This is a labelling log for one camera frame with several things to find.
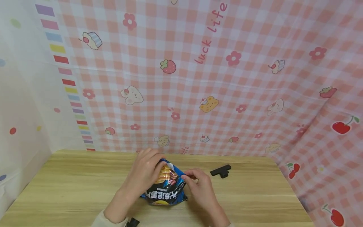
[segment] black clip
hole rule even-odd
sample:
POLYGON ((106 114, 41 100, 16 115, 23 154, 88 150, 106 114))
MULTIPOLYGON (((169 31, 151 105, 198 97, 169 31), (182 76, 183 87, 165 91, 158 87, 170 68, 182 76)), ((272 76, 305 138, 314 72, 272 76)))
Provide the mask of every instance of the black clip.
POLYGON ((230 165, 225 165, 218 169, 212 170, 211 175, 215 176, 215 175, 219 174, 221 176, 221 178, 226 178, 226 177, 228 177, 228 173, 229 173, 228 171, 230 169, 231 169, 230 165))
POLYGON ((139 223, 135 218, 131 218, 130 222, 126 224, 126 227, 136 227, 139 223))

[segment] sleeve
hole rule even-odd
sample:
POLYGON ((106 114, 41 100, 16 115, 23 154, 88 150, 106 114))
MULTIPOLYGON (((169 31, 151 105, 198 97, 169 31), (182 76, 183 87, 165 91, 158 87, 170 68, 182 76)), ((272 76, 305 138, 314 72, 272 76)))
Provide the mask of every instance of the sleeve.
POLYGON ((126 217, 122 222, 114 224, 105 217, 103 211, 98 214, 91 227, 126 227, 128 217, 126 217))

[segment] gingham fabric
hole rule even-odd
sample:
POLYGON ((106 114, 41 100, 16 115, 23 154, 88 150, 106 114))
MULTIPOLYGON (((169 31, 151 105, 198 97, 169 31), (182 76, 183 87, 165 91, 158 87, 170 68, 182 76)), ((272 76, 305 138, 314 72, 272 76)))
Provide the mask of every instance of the gingham fabric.
POLYGON ((361 1, 59 0, 96 150, 269 156, 363 226, 361 1))

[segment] snack bag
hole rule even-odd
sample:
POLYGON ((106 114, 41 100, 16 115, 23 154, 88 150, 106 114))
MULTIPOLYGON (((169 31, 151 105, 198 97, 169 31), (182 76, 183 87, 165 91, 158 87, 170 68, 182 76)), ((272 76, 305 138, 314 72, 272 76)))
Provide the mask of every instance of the snack bag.
POLYGON ((165 159, 167 164, 160 171, 159 178, 141 197, 150 205, 172 206, 187 200, 184 194, 185 182, 180 177, 184 173, 165 159))

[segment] table surface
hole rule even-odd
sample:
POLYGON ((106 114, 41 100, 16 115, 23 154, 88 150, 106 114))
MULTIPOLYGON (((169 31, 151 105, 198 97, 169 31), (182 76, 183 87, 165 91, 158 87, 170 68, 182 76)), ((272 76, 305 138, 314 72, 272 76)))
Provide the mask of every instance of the table surface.
MULTIPOLYGON (((135 153, 61 150, 24 189, 0 220, 0 227, 89 227, 120 187, 135 153)), ((167 154, 180 170, 206 173, 226 164, 227 178, 212 177, 218 201, 236 226, 313 227, 279 168, 267 157, 167 154)), ((189 197, 172 207, 150 206, 142 198, 129 216, 143 226, 208 226, 208 216, 189 197)))

